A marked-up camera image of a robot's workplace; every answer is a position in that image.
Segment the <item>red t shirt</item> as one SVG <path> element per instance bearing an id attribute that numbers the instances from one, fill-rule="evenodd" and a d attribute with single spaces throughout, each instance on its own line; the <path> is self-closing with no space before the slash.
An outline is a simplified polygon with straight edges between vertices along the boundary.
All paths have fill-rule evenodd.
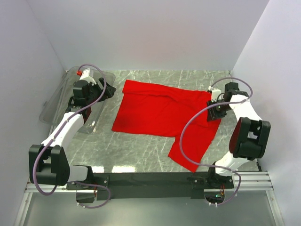
<path id="1" fill-rule="evenodd" d="M 221 120 L 207 121 L 207 113 L 198 116 L 186 129 L 180 151 L 180 136 L 186 123 L 204 109 L 211 95 L 206 91 L 185 90 L 154 83 L 126 80 L 123 99 L 112 131 L 174 137 L 168 157 L 195 172 L 214 140 Z"/>

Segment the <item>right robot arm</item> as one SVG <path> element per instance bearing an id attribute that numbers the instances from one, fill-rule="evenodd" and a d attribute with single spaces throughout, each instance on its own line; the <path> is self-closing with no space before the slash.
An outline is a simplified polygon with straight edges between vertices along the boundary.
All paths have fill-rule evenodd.
<path id="1" fill-rule="evenodd" d="M 210 167 L 206 177 L 207 184 L 212 188 L 227 186 L 231 181 L 232 171 L 241 165 L 261 158 L 267 146 L 271 124 L 264 121 L 252 107 L 250 95 L 241 91 L 238 83 L 229 82 L 224 87 L 224 92 L 219 89 L 208 88 L 211 99 L 207 106 L 207 121 L 218 121 L 232 110 L 237 119 L 229 142 L 229 151 L 218 161 L 216 167 Z"/>

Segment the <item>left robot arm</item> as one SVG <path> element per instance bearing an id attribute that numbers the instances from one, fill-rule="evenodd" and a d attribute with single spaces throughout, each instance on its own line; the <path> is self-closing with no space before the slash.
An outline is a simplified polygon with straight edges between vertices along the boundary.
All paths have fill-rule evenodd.
<path id="1" fill-rule="evenodd" d="M 39 145 L 29 149 L 30 181 L 44 195 L 42 185 L 63 186 L 77 180 L 83 189 L 93 186 L 94 177 L 88 174 L 87 166 L 71 166 L 65 148 L 75 134 L 89 121 L 92 111 L 102 112 L 104 102 L 113 97 L 116 89 L 111 85 L 114 80 L 101 76 L 98 79 L 82 75 L 73 83 L 72 95 L 68 100 L 61 122 L 51 135 Z"/>

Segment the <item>clear plastic bin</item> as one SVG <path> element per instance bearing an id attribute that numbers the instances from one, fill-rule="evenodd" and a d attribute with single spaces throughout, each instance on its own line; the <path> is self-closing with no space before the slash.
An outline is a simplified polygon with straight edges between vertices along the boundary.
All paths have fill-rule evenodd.
<path id="1" fill-rule="evenodd" d="M 94 71 L 96 83 L 99 83 L 99 78 L 104 77 L 105 81 L 113 86 L 116 78 L 114 74 L 109 72 L 100 73 L 96 69 L 92 70 Z M 65 113 L 74 113 L 94 102 L 89 101 L 89 83 L 81 82 L 77 75 L 77 71 L 78 67 L 73 67 L 67 71 L 62 82 L 55 90 L 50 100 L 46 103 L 44 110 L 40 115 L 41 122 L 56 127 L 63 119 Z M 81 112 L 84 116 L 85 124 L 79 129 L 79 132 L 87 134 L 93 132 L 106 100 L 107 99 L 101 98 L 90 108 Z"/>

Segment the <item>black base beam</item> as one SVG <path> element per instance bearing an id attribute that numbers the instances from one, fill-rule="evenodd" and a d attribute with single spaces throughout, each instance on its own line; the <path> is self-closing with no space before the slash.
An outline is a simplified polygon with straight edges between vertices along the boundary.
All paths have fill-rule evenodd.
<path id="1" fill-rule="evenodd" d="M 207 172 L 151 172 L 151 173 L 94 173 L 86 182 L 90 185 L 68 183 L 69 191 L 91 191 L 96 199 L 106 200 L 106 189 L 111 191 L 112 199 L 129 198 L 180 198 L 205 199 L 206 189 L 232 189 L 233 179 L 211 176 Z"/>

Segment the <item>aluminium rail frame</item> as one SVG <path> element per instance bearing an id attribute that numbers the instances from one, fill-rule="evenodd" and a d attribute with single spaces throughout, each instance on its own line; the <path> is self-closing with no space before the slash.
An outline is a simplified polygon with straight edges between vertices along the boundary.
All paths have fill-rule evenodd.
<path id="1" fill-rule="evenodd" d="M 226 176 L 207 172 L 93 172 L 76 179 L 70 173 L 53 173 L 46 169 L 37 172 L 37 182 L 47 194 L 75 192 L 81 207 L 95 200 L 108 203 L 111 199 L 182 198 L 202 199 L 219 206 L 233 200 L 239 191 L 266 191 L 276 225 L 284 225 L 277 202 L 272 201 L 273 186 L 267 172 L 229 171 Z"/>

